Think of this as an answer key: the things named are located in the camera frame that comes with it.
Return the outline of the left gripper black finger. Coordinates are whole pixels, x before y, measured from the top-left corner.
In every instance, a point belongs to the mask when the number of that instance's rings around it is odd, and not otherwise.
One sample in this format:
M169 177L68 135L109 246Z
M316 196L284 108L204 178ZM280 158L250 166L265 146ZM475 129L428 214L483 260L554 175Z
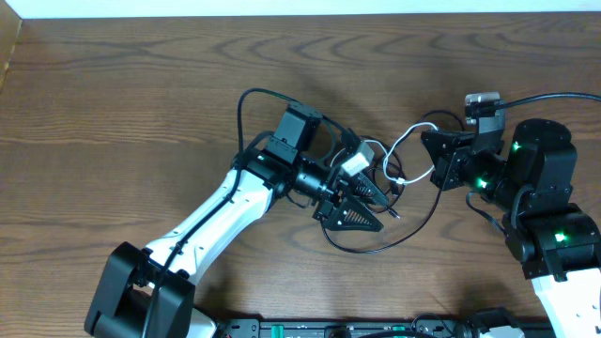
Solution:
M377 184L365 173L359 172L350 178L349 188L353 199L370 205L386 207L389 199Z
M331 231L379 232L381 221L356 197L328 201L321 209L321 224Z

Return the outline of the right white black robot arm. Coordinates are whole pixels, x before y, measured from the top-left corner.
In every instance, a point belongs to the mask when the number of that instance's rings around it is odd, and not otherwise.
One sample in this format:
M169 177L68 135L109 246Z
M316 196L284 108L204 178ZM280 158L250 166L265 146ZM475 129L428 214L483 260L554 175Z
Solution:
M469 186L503 210L505 244L558 337L600 334L600 231L571 202L578 153L564 125L520 122L507 158L501 141L476 149L477 133L425 131L421 140L442 191Z

